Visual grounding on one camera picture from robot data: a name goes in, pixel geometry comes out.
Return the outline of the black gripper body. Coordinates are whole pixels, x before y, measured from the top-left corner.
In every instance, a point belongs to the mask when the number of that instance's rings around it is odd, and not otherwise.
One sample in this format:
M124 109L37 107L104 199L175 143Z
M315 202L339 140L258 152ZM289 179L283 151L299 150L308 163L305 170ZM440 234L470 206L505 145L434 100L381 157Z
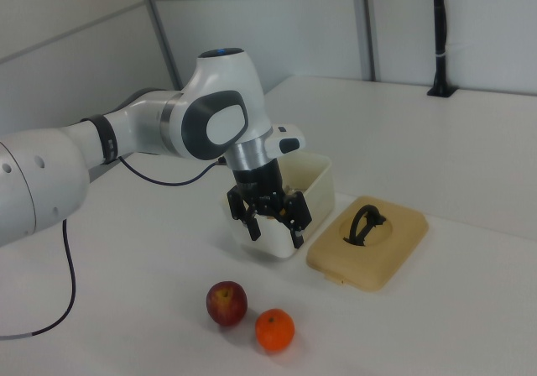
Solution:
M235 186L229 190L229 206L233 217L244 217L248 207L256 213L278 217L284 212L285 193L278 160L254 170L234 170Z

